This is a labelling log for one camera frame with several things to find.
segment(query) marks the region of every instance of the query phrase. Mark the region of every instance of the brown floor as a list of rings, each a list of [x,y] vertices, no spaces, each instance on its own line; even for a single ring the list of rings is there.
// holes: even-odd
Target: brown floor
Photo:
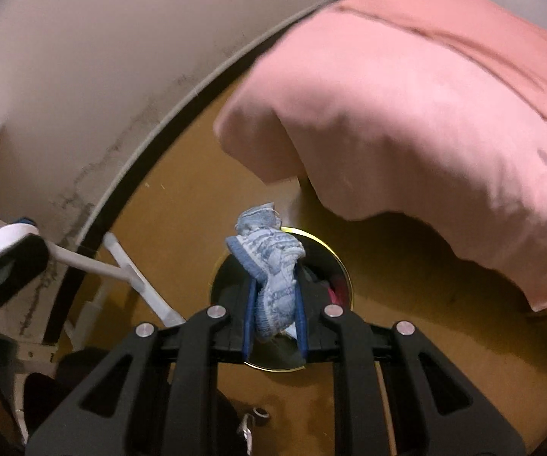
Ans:
[[[496,273],[457,260],[433,231],[397,214],[345,222],[297,181],[266,187],[219,149],[212,121],[229,91],[195,120],[128,202],[113,232],[155,288],[189,317],[208,305],[224,237],[252,205],[274,201],[284,223],[327,242],[344,261],[365,320],[410,319],[460,367],[532,449],[547,434],[547,325],[529,321],[525,299]],[[101,253],[104,260],[110,256]],[[98,280],[75,301],[75,319]],[[127,286],[111,293],[91,343],[111,347],[154,315]],[[62,350],[68,348],[64,341]],[[329,365],[264,373],[222,365],[219,388],[238,405],[263,406],[256,455],[333,454]]]

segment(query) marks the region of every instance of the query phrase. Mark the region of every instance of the pink blanket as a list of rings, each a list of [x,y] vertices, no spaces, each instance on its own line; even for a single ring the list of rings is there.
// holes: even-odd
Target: pink blanket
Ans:
[[[350,220],[417,217],[547,307],[546,31],[487,0],[343,0],[257,62],[214,130],[263,181],[306,174]]]

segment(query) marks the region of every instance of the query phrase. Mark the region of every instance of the white plastic rod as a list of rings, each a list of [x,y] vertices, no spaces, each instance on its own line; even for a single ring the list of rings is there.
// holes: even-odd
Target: white plastic rod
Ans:
[[[138,270],[113,233],[105,234],[102,243],[121,268],[132,269],[135,276],[130,279],[130,284],[138,293],[140,293],[144,301],[147,302],[147,305],[151,307],[151,310],[153,310],[157,317],[162,320],[166,327],[178,326],[185,322],[183,316],[168,305],[166,300],[155,291],[155,288],[151,286],[143,274]]]
[[[118,268],[117,266],[111,266],[110,264],[90,259],[89,257],[85,257],[76,252],[63,249],[52,242],[47,242],[47,246],[52,258],[58,262],[62,262],[72,268],[93,272],[100,276],[108,276],[131,284],[130,280],[133,278],[133,274],[127,269]]]

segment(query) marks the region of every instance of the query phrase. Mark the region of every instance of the triangular cutout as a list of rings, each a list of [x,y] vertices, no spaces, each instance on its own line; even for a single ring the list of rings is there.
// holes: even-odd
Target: triangular cutout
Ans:
[[[123,356],[81,402],[81,409],[105,418],[112,417],[131,364],[132,357]]]
[[[449,415],[472,404],[470,397],[427,354],[419,353],[419,361],[430,385],[436,409],[441,415]]]

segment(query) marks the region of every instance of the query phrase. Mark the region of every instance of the silver bolt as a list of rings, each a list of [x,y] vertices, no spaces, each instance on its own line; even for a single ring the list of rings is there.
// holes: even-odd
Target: silver bolt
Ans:
[[[415,332],[415,326],[408,320],[401,320],[398,324],[396,324],[396,329],[403,336],[410,336]]]
[[[221,318],[227,313],[227,309],[222,305],[213,305],[208,309],[208,317]]]
[[[148,322],[143,322],[136,326],[136,335],[140,337],[149,337],[155,332],[155,326]]]
[[[330,305],[324,307],[324,313],[328,315],[328,317],[339,317],[339,315],[343,315],[343,308],[339,305],[331,303]]]

